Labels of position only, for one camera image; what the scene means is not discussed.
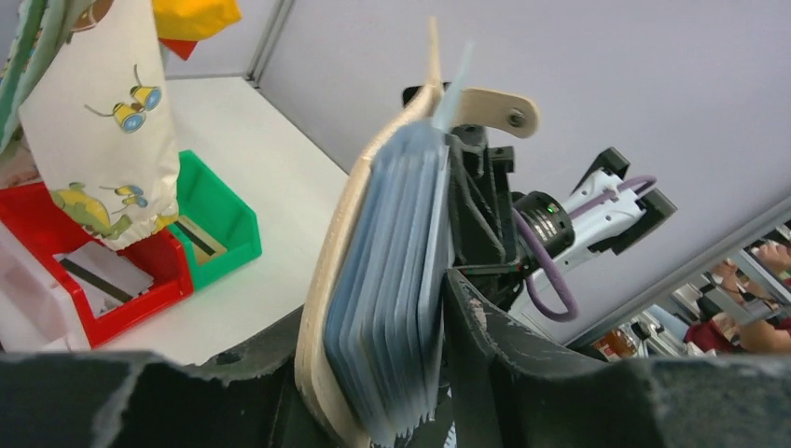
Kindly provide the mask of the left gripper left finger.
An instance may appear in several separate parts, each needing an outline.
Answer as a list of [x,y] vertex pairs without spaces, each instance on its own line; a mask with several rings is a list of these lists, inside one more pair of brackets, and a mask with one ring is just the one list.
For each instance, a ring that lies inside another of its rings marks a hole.
[[329,447],[296,389],[300,310],[201,365],[150,352],[4,354],[5,447]]

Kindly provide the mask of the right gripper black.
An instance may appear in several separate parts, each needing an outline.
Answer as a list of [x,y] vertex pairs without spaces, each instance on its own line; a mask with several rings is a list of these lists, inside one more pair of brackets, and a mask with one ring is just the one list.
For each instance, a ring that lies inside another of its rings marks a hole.
[[425,269],[438,294],[445,272],[457,269],[493,304],[504,309],[523,289],[520,240],[510,216],[512,147],[490,147],[487,129],[523,139],[526,99],[522,95],[466,88],[448,136],[445,203],[433,224],[437,242]]

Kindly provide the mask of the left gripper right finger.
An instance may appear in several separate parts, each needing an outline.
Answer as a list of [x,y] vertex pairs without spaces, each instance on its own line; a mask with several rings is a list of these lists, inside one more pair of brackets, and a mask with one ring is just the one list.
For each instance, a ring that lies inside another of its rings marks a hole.
[[786,447],[788,357],[607,363],[533,334],[457,270],[443,285],[461,447]]

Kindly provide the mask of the beige card holder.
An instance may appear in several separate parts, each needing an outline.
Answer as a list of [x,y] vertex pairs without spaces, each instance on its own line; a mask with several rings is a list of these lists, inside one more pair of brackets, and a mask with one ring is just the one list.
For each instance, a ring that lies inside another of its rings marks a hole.
[[366,146],[331,219],[302,311],[298,391],[340,447],[392,447],[430,421],[438,402],[444,324],[425,269],[445,203],[447,141],[471,51],[455,78],[440,69],[428,22],[423,84]]

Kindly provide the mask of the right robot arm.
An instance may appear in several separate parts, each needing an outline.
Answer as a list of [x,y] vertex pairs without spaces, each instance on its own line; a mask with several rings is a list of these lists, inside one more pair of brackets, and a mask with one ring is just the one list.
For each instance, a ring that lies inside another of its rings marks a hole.
[[[452,123],[465,145],[487,148],[486,129],[528,138],[538,128],[539,113],[524,96],[466,88]],[[655,189],[655,177],[628,178],[629,167],[610,147],[596,157],[564,202],[542,191],[512,192],[511,221],[524,253],[523,285],[546,319],[571,322],[579,315],[565,273],[603,252],[621,254],[676,212],[676,206]]]

